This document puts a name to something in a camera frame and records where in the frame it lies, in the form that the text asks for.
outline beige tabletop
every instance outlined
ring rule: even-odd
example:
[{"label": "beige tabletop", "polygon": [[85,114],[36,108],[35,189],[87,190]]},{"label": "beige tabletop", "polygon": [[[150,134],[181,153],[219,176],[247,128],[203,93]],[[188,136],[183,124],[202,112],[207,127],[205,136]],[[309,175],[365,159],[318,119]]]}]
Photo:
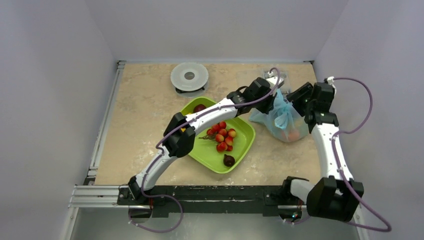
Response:
[{"label": "beige tabletop", "polygon": [[[173,90],[170,74],[176,64],[126,64],[107,132],[96,185],[126,184],[157,152],[156,143],[171,117],[190,102]],[[288,73],[292,89],[315,82],[312,65],[305,64],[204,64],[209,87],[204,96],[222,100],[239,87],[238,74],[276,66]],[[248,119],[249,113],[241,118]],[[256,138],[244,159],[231,172],[211,171],[190,156],[177,159],[157,185],[281,185],[287,176],[320,179],[320,163],[311,135],[284,143],[263,125],[252,123]]]}]

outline purple cable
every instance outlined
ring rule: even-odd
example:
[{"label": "purple cable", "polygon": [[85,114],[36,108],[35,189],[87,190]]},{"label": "purple cable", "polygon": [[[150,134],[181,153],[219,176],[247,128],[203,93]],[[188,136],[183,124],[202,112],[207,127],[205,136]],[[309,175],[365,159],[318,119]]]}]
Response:
[{"label": "purple cable", "polygon": [[332,146],[332,150],[334,152],[334,157],[335,157],[335,161],[337,163],[337,168],[339,168],[339,172],[341,177],[343,178],[344,183],[346,184],[346,187],[349,189],[349,191],[353,194],[353,196],[366,208],[368,209],[372,214],[374,214],[374,216],[376,216],[378,219],[380,219],[386,226],[387,228],[380,228],[380,227],[373,227],[373,226],[367,226],[367,225],[362,225],[362,224],[357,224],[354,222],[347,222],[347,224],[355,226],[355,227],[360,227],[360,228],[364,228],[364,229],[368,229],[368,230],[373,230],[373,231],[378,231],[378,232],[390,232],[392,230],[392,226],[390,225],[389,221],[387,221],[383,216],[381,216],[378,212],[376,212],[374,209],[371,208],[371,206],[369,206],[368,204],[366,204],[364,202],[364,200],[362,200],[362,198],[355,192],[355,190],[352,188],[352,186],[349,184],[349,181],[346,179],[345,173],[343,172],[343,168],[342,168],[342,164],[340,163],[340,158],[339,158],[339,154],[337,153],[336,150],[336,137],[340,134],[353,134],[356,131],[358,131],[360,128],[362,128],[362,126],[365,124],[365,122],[368,120],[368,118],[371,115],[371,110],[373,109],[373,95],[371,94],[370,89],[368,88],[367,85],[365,85],[365,83],[363,83],[360,80],[354,79],[354,78],[349,78],[349,77],[335,77],[334,80],[350,80],[350,81],[354,81],[357,82],[359,84],[361,84],[365,90],[368,92],[368,96],[369,96],[369,110],[368,113],[366,114],[366,117],[363,119],[363,121],[359,124],[358,127],[356,127],[355,129],[351,130],[351,131],[345,131],[345,130],[339,130],[336,133],[333,134],[332,138],[331,138],[331,146]]},{"label": "purple cable", "polygon": [[175,197],[173,197],[173,196],[171,196],[171,195],[166,195],[166,194],[158,194],[158,195],[147,195],[146,193],[145,193],[145,191],[144,191],[144,186],[145,186],[145,181],[146,181],[146,177],[147,177],[147,174],[149,173],[149,171],[150,171],[150,169],[152,168],[152,166],[153,165],[155,165],[155,163],[163,156],[163,154],[164,154],[164,149],[161,147],[161,144],[163,143],[163,142],[165,142],[165,140],[166,139],[168,139],[173,133],[175,133],[176,131],[178,131],[179,129],[181,129],[182,127],[184,127],[184,126],[186,126],[186,125],[188,125],[188,124],[190,124],[190,123],[192,123],[192,122],[194,122],[194,121],[196,121],[198,118],[200,118],[200,117],[202,117],[202,116],[204,116],[204,115],[206,115],[206,114],[208,114],[208,113],[211,113],[211,112],[213,112],[213,111],[216,111],[216,110],[219,110],[219,109],[222,109],[222,108],[231,108],[231,107],[243,107],[243,106],[248,106],[248,105],[253,105],[253,104],[256,104],[256,103],[259,103],[260,101],[262,101],[262,100],[264,100],[265,98],[267,98],[269,95],[271,95],[276,89],[277,89],[277,87],[278,87],[278,85],[279,85],[279,81],[280,81],[280,76],[281,76],[281,74],[280,74],[280,70],[278,70],[278,68],[276,68],[276,67],[273,67],[273,68],[271,68],[270,70],[269,70],[269,72],[272,72],[273,70],[275,70],[276,72],[277,72],[277,82],[275,83],[275,85],[274,85],[274,87],[271,89],[271,91],[269,91],[269,93],[267,93],[266,95],[264,95],[263,97],[261,97],[261,98],[259,98],[259,99],[257,99],[257,100],[254,100],[254,101],[250,101],[250,102],[245,102],[245,103],[239,103],[239,104],[229,104],[229,105],[223,105],[223,106],[221,106],[221,107],[219,107],[219,106],[217,106],[217,107],[215,107],[215,108],[213,108],[213,109],[209,109],[209,110],[207,110],[207,111],[205,111],[205,112],[202,112],[201,114],[199,114],[197,117],[195,117],[195,118],[193,118],[193,119],[191,119],[190,121],[187,121],[187,122],[185,122],[185,123],[183,123],[183,124],[181,124],[181,125],[179,125],[179,126],[177,126],[176,128],[174,128],[172,131],[170,131],[168,134],[166,134],[163,138],[162,138],[162,140],[160,140],[158,143],[157,143],[157,145],[156,145],[156,149],[158,149],[158,150],[161,150],[162,151],[162,154],[161,155],[158,155],[154,160],[153,160],[153,162],[149,165],[149,167],[147,168],[147,170],[146,170],[146,173],[145,173],[145,175],[143,176],[143,180],[142,180],[142,182],[141,182],[141,194],[144,196],[144,197],[146,197],[146,198],[158,198],[158,197],[164,197],[164,198],[169,198],[169,199],[172,199],[172,200],[174,200],[175,202],[176,202],[176,204],[178,205],[178,207],[179,207],[179,210],[181,211],[181,215],[180,215],[180,217],[179,217],[179,220],[178,220],[178,222],[173,226],[173,227],[171,227],[171,228],[168,228],[168,229],[165,229],[165,230],[156,230],[156,229],[151,229],[151,228],[149,228],[149,227],[146,227],[146,226],[143,226],[143,225],[140,225],[140,224],[138,224],[138,223],[134,223],[133,222],[133,220],[131,220],[131,215],[130,215],[130,213],[128,212],[128,218],[129,218],[129,222],[131,223],[131,224],[133,224],[134,226],[136,226],[136,227],[139,227],[139,228],[142,228],[142,229],[144,229],[144,230],[147,230],[147,231],[150,231],[150,232],[153,232],[153,233],[167,233],[167,232],[171,232],[172,230],[174,230],[174,229],[176,229],[179,225],[180,225],[180,223],[181,223],[181,221],[183,220],[183,215],[184,215],[184,213],[183,213],[183,206],[181,206],[181,203],[175,198]]},{"label": "purple cable", "polygon": [[310,217],[311,217],[311,216],[307,215],[307,216],[305,216],[305,217],[301,218],[301,219],[300,219],[300,221],[293,222],[293,225],[301,224],[301,223],[305,222],[306,220],[308,220]]}]

